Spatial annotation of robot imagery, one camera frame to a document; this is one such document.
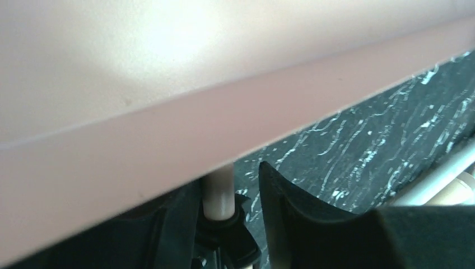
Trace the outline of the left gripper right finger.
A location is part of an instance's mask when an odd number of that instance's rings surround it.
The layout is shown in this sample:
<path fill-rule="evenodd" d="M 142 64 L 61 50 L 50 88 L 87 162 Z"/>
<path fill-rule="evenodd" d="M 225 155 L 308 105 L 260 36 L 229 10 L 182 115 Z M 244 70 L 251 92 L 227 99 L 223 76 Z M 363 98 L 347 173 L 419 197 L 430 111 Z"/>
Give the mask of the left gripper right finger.
<path fill-rule="evenodd" d="M 259 189 L 272 268 L 473 268 L 474 207 L 380 206 L 354 214 L 268 162 Z"/>

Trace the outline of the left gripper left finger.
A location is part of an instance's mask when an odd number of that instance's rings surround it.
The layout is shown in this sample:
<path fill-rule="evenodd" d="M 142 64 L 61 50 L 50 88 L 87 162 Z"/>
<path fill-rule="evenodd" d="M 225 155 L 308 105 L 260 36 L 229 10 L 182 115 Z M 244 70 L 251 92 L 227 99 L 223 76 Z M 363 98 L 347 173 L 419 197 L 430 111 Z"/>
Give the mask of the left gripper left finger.
<path fill-rule="evenodd" d="M 11 268 L 191 268 L 200 200 L 188 183 Z"/>

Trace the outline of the pink music stand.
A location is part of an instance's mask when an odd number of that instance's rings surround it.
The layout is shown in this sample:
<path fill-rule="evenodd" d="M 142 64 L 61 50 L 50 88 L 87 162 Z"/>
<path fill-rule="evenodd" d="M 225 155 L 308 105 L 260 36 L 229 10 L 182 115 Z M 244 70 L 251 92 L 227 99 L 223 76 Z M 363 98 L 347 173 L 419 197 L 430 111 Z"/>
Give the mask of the pink music stand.
<path fill-rule="evenodd" d="M 1 265 L 473 48 L 473 1 L 2 1 Z"/>

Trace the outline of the pink microphone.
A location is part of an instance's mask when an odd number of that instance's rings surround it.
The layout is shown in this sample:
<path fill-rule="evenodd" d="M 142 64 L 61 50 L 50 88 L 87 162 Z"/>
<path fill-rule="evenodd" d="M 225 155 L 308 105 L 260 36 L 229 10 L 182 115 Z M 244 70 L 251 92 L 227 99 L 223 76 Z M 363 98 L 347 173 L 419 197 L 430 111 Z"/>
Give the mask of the pink microphone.
<path fill-rule="evenodd" d="M 474 205 L 474 176 L 462 172 L 425 205 Z"/>

